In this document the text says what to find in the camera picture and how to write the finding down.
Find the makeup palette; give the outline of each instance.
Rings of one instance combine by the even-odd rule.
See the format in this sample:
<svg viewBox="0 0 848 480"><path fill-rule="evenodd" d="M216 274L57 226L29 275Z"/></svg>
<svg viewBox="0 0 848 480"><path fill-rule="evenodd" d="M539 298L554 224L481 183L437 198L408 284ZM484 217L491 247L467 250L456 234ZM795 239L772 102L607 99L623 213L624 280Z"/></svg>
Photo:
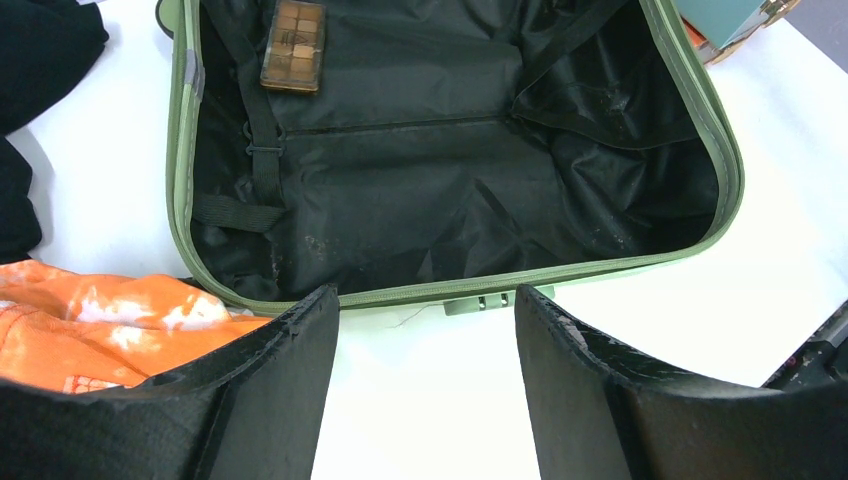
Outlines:
<svg viewBox="0 0 848 480"><path fill-rule="evenodd" d="M318 91L326 8L281 0L274 14L260 83L271 90Z"/></svg>

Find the plastic buckle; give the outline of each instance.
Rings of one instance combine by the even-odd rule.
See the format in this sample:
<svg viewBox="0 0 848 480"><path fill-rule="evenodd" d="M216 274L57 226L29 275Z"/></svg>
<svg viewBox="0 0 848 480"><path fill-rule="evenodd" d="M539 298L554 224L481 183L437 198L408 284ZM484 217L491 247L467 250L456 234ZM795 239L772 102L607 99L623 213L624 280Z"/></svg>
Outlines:
<svg viewBox="0 0 848 480"><path fill-rule="evenodd" d="M279 125L277 126L277 130L280 132L280 136L277 137L277 141L279 142L278 146L276 146L276 147L257 147L256 145L253 144L253 135L250 133L250 122L244 122L244 126L242 127L242 133L244 134L245 137L247 137L248 140L250 140L250 143L247 145L247 147L244 149L244 151L248 155L250 155L251 157L253 156L253 152L269 152L269 153L276 152L277 157L282 158L282 156L286 153L286 143L285 143L286 131L285 131L285 129L281 128Z"/></svg>

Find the white table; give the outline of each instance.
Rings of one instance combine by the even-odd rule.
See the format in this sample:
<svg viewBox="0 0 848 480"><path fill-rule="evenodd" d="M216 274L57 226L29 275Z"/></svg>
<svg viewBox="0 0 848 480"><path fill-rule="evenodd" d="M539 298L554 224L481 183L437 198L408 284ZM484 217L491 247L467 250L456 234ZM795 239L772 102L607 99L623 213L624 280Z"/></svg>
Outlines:
<svg viewBox="0 0 848 480"><path fill-rule="evenodd" d="M52 265L188 274L165 210L171 42L153 4L101 4L103 57L10 138L35 171L35 256ZM757 386L848 298L848 75L783 22L711 75L747 176L730 232L556 300L660 359ZM538 478L513 322L506 309L345 312L313 478Z"/></svg>

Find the orange fabric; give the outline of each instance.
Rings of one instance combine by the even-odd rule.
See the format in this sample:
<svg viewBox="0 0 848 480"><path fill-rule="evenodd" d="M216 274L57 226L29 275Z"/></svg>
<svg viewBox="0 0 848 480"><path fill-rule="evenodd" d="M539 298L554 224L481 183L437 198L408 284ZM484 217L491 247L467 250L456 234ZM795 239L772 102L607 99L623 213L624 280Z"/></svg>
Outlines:
<svg viewBox="0 0 848 480"><path fill-rule="evenodd" d="M49 390L134 387L268 321L164 275L0 265L0 376Z"/></svg>
<svg viewBox="0 0 848 480"><path fill-rule="evenodd" d="M689 40L692 42L692 45L695 46L696 49L701 48L705 43L707 43L707 39L701 35L700 32L695 30L695 27L689 24L686 20L683 21L683 25L686 27L686 33L689 35Z"/></svg>

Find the luggage strap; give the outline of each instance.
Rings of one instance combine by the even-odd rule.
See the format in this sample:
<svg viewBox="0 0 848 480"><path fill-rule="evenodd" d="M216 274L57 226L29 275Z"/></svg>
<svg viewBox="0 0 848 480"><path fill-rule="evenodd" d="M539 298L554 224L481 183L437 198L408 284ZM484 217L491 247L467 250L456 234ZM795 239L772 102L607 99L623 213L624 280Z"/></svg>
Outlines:
<svg viewBox="0 0 848 480"><path fill-rule="evenodd" d="M645 149L698 136L692 121L681 118L639 140L616 138L591 120L570 112L531 111L519 104L521 96L539 82L556 63L577 47L586 43L630 0L597 0L576 19L558 29L550 43L525 69L518 80L518 94L512 104L512 114L547 127L577 132L597 142L621 149Z"/></svg>
<svg viewBox="0 0 848 480"><path fill-rule="evenodd" d="M261 65L253 45L239 31L221 2L203 1L224 47L236 62L236 76L248 121L243 132L249 140L245 151L253 160L253 187L263 205L249 205L223 195L196 194L192 218L208 226L248 232L268 231L285 213L280 206L283 189L280 160L285 154L286 131L259 84Z"/></svg>
<svg viewBox="0 0 848 480"><path fill-rule="evenodd" d="M518 80L515 101L548 73L562 57L592 38L630 0L596 0L557 33Z"/></svg>

